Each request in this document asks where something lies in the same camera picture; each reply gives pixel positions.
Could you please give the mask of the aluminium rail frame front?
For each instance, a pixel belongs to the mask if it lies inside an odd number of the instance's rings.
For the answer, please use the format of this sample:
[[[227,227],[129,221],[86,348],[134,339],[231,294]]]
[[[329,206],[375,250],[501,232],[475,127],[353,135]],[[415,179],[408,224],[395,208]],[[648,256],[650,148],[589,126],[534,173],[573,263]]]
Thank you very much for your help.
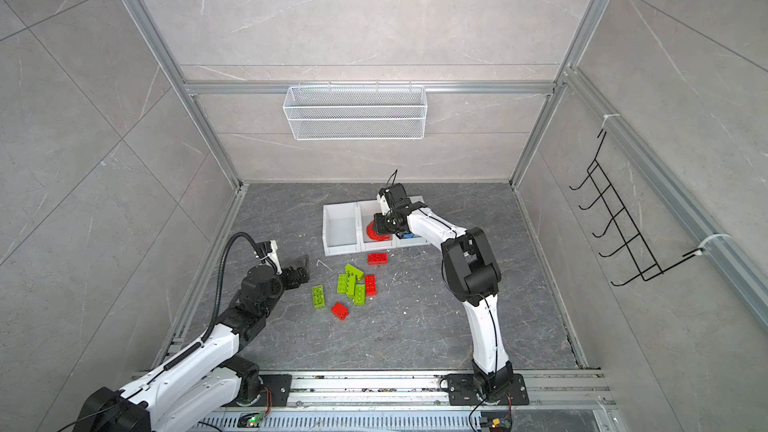
[[[439,379],[465,371],[264,371],[293,376],[285,407],[240,407],[230,402],[186,431],[489,431],[520,430],[535,413],[542,430],[625,426],[602,372],[525,370],[530,404],[451,406]],[[568,414],[570,420],[563,416]]]

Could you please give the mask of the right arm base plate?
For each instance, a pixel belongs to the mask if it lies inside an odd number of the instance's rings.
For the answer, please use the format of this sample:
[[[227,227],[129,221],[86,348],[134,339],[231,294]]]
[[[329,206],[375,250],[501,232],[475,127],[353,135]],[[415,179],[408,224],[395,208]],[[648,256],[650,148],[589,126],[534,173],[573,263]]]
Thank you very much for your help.
[[[448,394],[451,406],[490,405],[527,406],[530,399],[523,376],[496,374],[488,379],[480,374],[447,374],[439,379],[441,391]]]

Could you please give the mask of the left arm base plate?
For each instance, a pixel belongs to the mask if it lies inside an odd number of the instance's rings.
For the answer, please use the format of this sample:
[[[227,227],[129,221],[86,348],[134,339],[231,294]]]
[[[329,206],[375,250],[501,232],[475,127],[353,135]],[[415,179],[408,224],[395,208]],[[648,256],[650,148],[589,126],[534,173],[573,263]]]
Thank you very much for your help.
[[[291,390],[291,374],[252,375],[241,380],[233,403],[240,407],[285,407]]]

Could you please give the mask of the red arch lego piece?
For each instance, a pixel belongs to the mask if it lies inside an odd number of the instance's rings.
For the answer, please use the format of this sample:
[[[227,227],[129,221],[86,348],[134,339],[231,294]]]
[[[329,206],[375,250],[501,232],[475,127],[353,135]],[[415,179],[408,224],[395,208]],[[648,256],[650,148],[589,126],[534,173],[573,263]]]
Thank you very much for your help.
[[[391,239],[390,234],[381,234],[376,231],[376,228],[374,226],[374,221],[371,221],[366,227],[366,234],[371,241],[382,242],[382,241],[389,241]]]

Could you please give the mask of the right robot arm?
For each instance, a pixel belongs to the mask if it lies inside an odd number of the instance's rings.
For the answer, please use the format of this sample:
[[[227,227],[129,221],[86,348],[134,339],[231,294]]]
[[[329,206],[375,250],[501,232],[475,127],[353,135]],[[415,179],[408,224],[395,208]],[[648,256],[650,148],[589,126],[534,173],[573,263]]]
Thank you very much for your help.
[[[496,401],[512,384],[514,369],[505,350],[498,318],[502,274],[485,232],[455,225],[408,196],[400,183],[377,194],[381,211],[374,215],[379,235],[413,234],[442,254],[441,274],[446,288],[464,306],[473,345],[473,384],[480,396]]]

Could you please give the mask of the white three-compartment bin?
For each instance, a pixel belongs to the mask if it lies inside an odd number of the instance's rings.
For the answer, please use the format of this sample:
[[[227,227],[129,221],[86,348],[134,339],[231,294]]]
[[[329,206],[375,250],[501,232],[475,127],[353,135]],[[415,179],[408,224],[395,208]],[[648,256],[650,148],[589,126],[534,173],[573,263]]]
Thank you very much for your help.
[[[376,200],[327,204],[322,208],[322,240],[326,256],[383,252],[392,249],[427,246],[424,238],[375,240],[367,233],[375,213],[380,212]]]

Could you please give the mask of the red lego brick top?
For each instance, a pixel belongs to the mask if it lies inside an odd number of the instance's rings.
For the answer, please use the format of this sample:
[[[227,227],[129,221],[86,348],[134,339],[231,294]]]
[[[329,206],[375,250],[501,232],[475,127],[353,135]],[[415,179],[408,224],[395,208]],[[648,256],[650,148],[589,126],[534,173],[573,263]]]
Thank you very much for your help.
[[[389,262],[388,254],[386,252],[369,253],[367,255],[367,263],[369,265],[383,265]]]

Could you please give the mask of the red small lego brick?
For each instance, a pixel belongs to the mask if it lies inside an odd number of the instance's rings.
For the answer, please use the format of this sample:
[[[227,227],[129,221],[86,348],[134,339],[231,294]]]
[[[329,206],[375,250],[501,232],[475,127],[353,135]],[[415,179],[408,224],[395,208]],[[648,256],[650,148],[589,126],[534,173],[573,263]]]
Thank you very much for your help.
[[[331,313],[341,321],[344,321],[349,316],[349,309],[340,302],[336,302],[331,307]]]

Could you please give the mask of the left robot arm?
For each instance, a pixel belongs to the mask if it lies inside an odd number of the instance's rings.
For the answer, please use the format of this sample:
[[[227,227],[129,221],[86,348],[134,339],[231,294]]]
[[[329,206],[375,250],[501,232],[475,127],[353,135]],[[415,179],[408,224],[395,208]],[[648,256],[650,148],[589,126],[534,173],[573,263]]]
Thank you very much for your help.
[[[186,431],[215,409],[251,405],[262,393],[259,366],[239,353],[265,328],[283,293],[309,281],[303,255],[279,273],[251,268],[210,330],[144,376],[84,402],[74,431]]]

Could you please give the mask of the green lego brick cluster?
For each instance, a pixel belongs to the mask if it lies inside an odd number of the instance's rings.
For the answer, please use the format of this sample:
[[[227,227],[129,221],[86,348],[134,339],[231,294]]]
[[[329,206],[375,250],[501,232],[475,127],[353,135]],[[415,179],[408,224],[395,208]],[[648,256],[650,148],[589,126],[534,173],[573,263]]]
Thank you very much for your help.
[[[366,286],[364,273],[357,267],[347,264],[344,272],[337,278],[336,291],[340,295],[346,295],[356,306],[363,306],[366,301]]]

